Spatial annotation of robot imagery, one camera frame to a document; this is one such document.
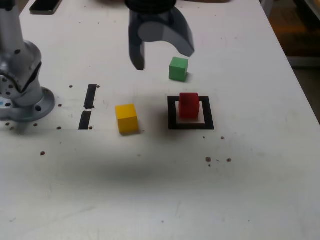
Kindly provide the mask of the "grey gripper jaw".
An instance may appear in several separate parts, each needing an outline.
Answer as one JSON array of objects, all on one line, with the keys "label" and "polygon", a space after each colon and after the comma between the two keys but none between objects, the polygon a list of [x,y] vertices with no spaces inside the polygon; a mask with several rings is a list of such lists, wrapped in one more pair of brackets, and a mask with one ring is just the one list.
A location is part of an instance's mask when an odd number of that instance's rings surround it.
[{"label": "grey gripper jaw", "polygon": [[169,11],[167,17],[162,40],[173,45],[181,55],[191,57],[195,52],[195,47],[187,20],[176,7]]},{"label": "grey gripper jaw", "polygon": [[145,69],[145,43],[162,41],[164,26],[164,13],[129,11],[129,57],[138,71]]}]

